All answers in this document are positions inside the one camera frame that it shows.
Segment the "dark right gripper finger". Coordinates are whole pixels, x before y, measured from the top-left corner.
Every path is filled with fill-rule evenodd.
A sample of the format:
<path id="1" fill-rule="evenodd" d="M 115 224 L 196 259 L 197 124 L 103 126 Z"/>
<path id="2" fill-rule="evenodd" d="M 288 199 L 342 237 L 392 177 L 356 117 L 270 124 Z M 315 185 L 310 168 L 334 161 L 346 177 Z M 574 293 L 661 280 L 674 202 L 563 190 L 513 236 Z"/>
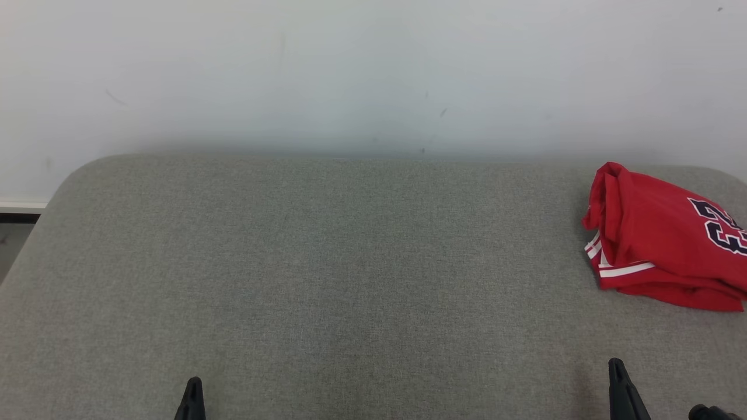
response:
<path id="1" fill-rule="evenodd" d="M 608 361 L 609 369 L 609 419 L 651 420 L 637 388 L 627 372 L 624 362 L 616 357 Z"/>

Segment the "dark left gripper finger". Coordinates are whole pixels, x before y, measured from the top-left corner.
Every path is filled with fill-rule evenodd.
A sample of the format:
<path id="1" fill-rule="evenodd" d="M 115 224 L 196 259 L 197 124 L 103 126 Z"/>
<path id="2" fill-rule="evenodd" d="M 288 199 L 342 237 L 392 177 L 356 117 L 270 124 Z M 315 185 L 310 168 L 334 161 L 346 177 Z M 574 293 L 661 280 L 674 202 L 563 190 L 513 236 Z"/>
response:
<path id="1" fill-rule="evenodd" d="M 203 383 L 199 377 L 187 381 L 174 420 L 206 420 Z"/>

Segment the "red and white jersey shirt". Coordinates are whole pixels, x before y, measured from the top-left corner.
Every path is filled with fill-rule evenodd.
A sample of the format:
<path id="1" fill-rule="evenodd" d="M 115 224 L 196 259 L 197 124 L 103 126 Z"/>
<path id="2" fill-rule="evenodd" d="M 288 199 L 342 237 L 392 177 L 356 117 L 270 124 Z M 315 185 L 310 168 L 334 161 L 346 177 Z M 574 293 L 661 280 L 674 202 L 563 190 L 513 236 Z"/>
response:
<path id="1" fill-rule="evenodd" d="M 720 205 L 608 162 L 592 182 L 585 229 L 603 278 L 665 273 L 747 292 L 747 230 Z"/>

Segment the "white skirting board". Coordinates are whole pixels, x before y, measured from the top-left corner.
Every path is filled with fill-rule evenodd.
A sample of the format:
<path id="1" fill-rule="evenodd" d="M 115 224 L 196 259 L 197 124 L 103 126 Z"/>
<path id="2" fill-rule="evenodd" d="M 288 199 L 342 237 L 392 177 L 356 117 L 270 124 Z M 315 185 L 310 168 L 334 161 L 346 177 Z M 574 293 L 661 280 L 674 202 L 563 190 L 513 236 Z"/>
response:
<path id="1" fill-rule="evenodd" d="M 0 224 L 34 225 L 47 207 L 47 202 L 11 201 L 0 198 Z"/>

